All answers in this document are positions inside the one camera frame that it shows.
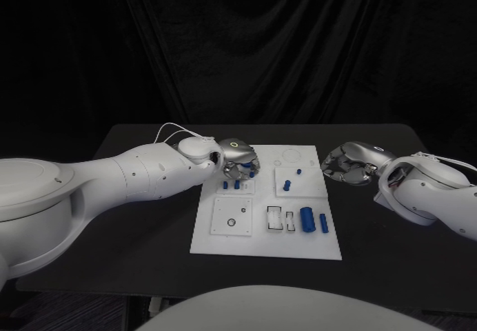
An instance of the black table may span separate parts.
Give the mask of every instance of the black table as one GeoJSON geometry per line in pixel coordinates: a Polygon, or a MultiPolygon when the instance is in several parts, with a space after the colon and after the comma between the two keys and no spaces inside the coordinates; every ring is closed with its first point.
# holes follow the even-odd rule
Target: black table
{"type": "MultiPolygon", "coordinates": [[[[318,157],[364,141],[399,157],[425,151],[403,125],[187,126],[217,140],[315,145],[318,157]]],[[[118,125],[95,158],[151,143],[158,125],[118,125]]],[[[164,138],[171,128],[164,131],[164,138]]],[[[176,135],[176,141],[184,136],[176,135]]],[[[477,242],[436,222],[423,227],[373,202],[376,182],[325,180],[343,261],[190,254],[200,186],[167,200],[129,203],[91,222],[65,254],[24,276],[21,290],[191,297],[238,285],[324,290],[392,307],[477,312],[477,242]]]]}

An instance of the blue block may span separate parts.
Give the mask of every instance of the blue block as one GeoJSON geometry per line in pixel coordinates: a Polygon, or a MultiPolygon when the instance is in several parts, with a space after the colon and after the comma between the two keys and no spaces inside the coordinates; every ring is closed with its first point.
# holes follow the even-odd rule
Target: blue block
{"type": "Polygon", "coordinates": [[[325,223],[325,215],[320,214],[320,223],[323,233],[328,233],[328,224],[325,223]]]}
{"type": "Polygon", "coordinates": [[[304,232],[315,231],[315,219],[312,218],[312,209],[310,207],[304,207],[299,209],[301,216],[301,226],[304,232]]]}
{"type": "Polygon", "coordinates": [[[289,191],[289,185],[291,185],[291,181],[285,181],[285,186],[284,186],[285,191],[289,191]]]}

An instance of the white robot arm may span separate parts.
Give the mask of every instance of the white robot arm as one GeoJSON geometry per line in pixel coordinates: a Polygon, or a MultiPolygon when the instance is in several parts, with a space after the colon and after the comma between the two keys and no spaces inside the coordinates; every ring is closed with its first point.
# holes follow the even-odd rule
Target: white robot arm
{"type": "Polygon", "coordinates": [[[321,170],[350,185],[366,185],[376,175],[374,201],[380,205],[419,225],[439,219],[454,232],[477,240],[477,186],[439,159],[477,171],[470,164],[422,152],[396,158],[382,148],[356,141],[331,151],[321,170]],[[334,161],[343,171],[328,169],[334,161]]]}
{"type": "Polygon", "coordinates": [[[227,141],[197,136],[83,163],[0,160],[0,288],[6,279],[33,272],[65,252],[105,210],[167,198],[217,170],[229,174],[225,164],[236,158],[258,162],[252,148],[233,140],[245,156],[225,152],[227,141]]]}

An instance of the black backdrop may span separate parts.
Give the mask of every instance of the black backdrop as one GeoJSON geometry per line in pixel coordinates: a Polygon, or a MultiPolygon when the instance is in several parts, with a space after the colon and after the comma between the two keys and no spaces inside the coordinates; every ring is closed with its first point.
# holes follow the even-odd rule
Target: black backdrop
{"type": "Polygon", "coordinates": [[[1,157],[115,123],[406,123],[477,163],[477,2],[4,1],[1,157]]]}

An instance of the floor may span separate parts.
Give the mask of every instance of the floor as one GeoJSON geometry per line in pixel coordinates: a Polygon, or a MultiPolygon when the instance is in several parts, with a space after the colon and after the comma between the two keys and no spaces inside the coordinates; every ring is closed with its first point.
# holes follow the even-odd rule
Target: floor
{"type": "MultiPolygon", "coordinates": [[[[477,318],[434,316],[412,309],[397,311],[441,330],[477,330],[477,318]]],[[[46,292],[16,309],[11,317],[30,319],[21,331],[121,331],[122,313],[121,296],[46,292]]]]}

